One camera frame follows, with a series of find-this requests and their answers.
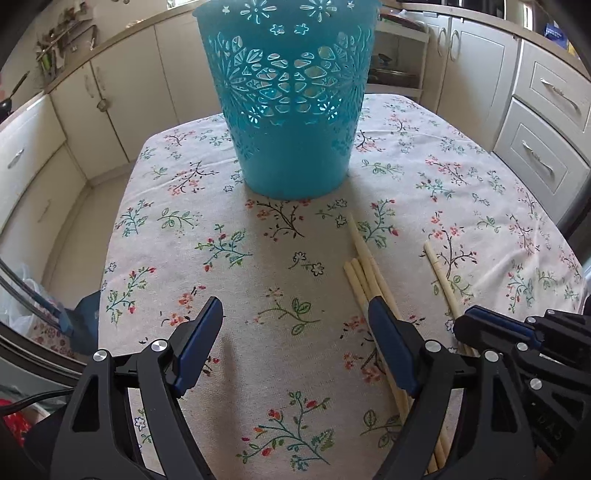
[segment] countertop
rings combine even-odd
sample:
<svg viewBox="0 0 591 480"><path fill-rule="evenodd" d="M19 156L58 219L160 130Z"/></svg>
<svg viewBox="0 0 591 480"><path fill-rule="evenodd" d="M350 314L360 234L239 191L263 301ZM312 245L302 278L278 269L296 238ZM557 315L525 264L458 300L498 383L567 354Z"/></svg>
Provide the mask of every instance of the countertop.
<svg viewBox="0 0 591 480"><path fill-rule="evenodd" d="M177 8L173 8L166 12L162 12L158 15L150 17L142 22L129 27L122 32L118 33L117 35L111 37L110 39L106 40L98 47L96 47L93 51L91 51L88 55L81 57L77 62L73 63L70 67L68 67L58 78L56 78L53 82L51 82L45 89L45 93L50 93L53 89L55 89L65 78L70 76L75 70L82 67L87 61L91 60L99 53L105 51L107 48L112 47L114 44L130 37L131 35L136 34L137 32L143 30L144 28L152 27L153 25L168 20L169 18L174 18L178 15L183 15L188 12L192 12L195 8L197 8L202 3L206 2L207 0L196 0L186 5L182 5ZM500 30L504 30L509 32L513 35L517 35L518 37L524 38L529 42L532 42L538 45L540 48L543 48L553 55L560 58L562 61L570 65L572 68L577 70L581 75L586 77L587 79L591 80L591 76L585 69L583 62L580 61L578 58L569 54L563 48L560 48L554 42L544 38L542 35L539 35L535 32L527 30L525 28L520 27L512 22L507 20L503 20L497 17L493 17L492 15L483 14L480 12L475 12L472 10L467 10L464 8L457 8L457 7L444 7L442 5L432 5L432 4L415 4L415 3L399 3L395 0L385 0L384 5L391 8L398 8L398 9L406 9L406 10L413 10L413 11L425 11L425 12L434 12L437 14L442 15L450 15L453 17L460 17L466 18L467 20L472 20L475 22L479 22L485 25L489 25L491 27L498 28Z"/></svg>

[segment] bamboo skewer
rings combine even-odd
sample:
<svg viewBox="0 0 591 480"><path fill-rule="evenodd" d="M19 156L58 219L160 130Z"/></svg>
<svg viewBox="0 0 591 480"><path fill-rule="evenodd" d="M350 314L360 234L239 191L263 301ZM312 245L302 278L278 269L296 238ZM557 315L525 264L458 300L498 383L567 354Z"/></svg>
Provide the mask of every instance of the bamboo skewer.
<svg viewBox="0 0 591 480"><path fill-rule="evenodd" d="M424 250L425 250L425 253L427 254L427 258L431 262L431 266L433 267L433 270L435 271L435 275L437 276L437 279L439 280L439 284L441 285L441 289L443 290L443 294L445 295L445 298L447 300L447 304L449 305L449 308L452 312L452 317L454 320L456 320L459 317L461 317L464 314L464 312L463 312L462 308L460 307L460 304L457 301L456 296L453 294L452 285L449 283L449 280L447 279L447 275L443 271L441 264L439 263L439 259L437 258L437 254L435 253L435 250L433 249L433 246L431 245L431 243L429 241L425 242ZM464 344L461 344L461 346L464 349L464 352L466 353L466 355L469 355L469 356L477 356L478 355L477 352L474 349L472 349L471 347L464 345Z"/></svg>
<svg viewBox="0 0 591 480"><path fill-rule="evenodd" d="M392 295L392 292L388 287L388 284L384 276L380 272L378 264L373 258L371 251L365 243L365 240L363 240L363 238L361 237L361 234L357 229L357 223L355 222L355 218L350 212L347 215L347 223L349 225L349 232L351 234L351 237L353 238L355 248L359 254L359 261L353 260L352 264L347 262L345 264L345 272L353 288L355 297L357 298L357 301L359 303L359 307L362 309L366 318L368 318L367 313L369 301L376 296L381 296L390 308L390 310L392 311L392 313L394 314L394 316L397 319L402 320L402 314L398 308L398 305L396 304L394 295ZM365 288L363 286L364 278L366 280ZM383 359L383 355L379 349L377 342L376 347L378 350L378 354ZM404 390L398 388L388 368L386 368L386 371L386 377L388 378L388 383L390 384L390 387L392 389L394 400L396 401L396 405L400 413L400 419L402 422L405 422L410 411L410 405L412 405L412 399L408 397ZM429 461L427 472L432 473L438 470L438 467L443 468L448 455L449 441L445 436L444 431L442 431L440 433L440 438L437 440L434 449L434 455L431 456L431 459Z"/></svg>
<svg viewBox="0 0 591 480"><path fill-rule="evenodd" d="M359 260L354 258L351 260L351 265L353 266L353 270L355 270L355 274L361 283L361 287L363 288L363 292L365 293L365 297L370 299L372 298L371 290L369 289L369 284L367 278L365 278L365 273L363 272L363 268L359 263Z"/></svg>

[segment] floor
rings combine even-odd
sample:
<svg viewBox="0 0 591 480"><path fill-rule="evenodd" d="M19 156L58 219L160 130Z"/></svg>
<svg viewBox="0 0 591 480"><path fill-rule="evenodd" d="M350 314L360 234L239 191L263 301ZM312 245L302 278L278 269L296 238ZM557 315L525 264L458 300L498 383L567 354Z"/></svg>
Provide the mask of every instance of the floor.
<svg viewBox="0 0 591 480"><path fill-rule="evenodd" d="M129 173L94 187L66 236L45 285L66 307L74 308L82 298L100 289L109 240L128 180Z"/></svg>

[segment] floral tablecloth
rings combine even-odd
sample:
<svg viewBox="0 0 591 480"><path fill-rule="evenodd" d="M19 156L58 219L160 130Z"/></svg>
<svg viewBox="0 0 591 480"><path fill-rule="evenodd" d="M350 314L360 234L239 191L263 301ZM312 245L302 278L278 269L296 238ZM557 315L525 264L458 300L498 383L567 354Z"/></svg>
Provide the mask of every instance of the floral tablecloth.
<svg viewBox="0 0 591 480"><path fill-rule="evenodd" d="M466 307L520 320L582 311L582 268L534 196L411 100L366 96L349 178L311 201L250 191L221 115L158 134L111 238L100 345L139 351L209 296L221 299L222 331L180 401L219 479L369 479L393 445L396 407L343 274L355 255L347 210L405 319L451 350L427 238ZM158 470L139 395L132 402L145 461Z"/></svg>

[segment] drawer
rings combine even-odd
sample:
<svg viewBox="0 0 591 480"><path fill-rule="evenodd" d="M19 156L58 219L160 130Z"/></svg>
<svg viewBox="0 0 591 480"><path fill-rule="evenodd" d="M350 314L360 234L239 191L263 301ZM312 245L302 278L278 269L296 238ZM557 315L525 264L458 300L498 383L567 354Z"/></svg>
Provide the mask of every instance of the drawer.
<svg viewBox="0 0 591 480"><path fill-rule="evenodd" d="M591 82L551 53L523 41L513 94L591 161Z"/></svg>
<svg viewBox="0 0 591 480"><path fill-rule="evenodd" d="M65 141L49 95L0 132L0 231L31 180Z"/></svg>
<svg viewBox="0 0 591 480"><path fill-rule="evenodd" d="M513 99L494 152L529 188L554 223L563 217L590 168L545 120Z"/></svg>
<svg viewBox="0 0 591 480"><path fill-rule="evenodd" d="M21 263L41 282L61 226L86 180L61 147L33 180L0 236L0 257L11 267Z"/></svg>

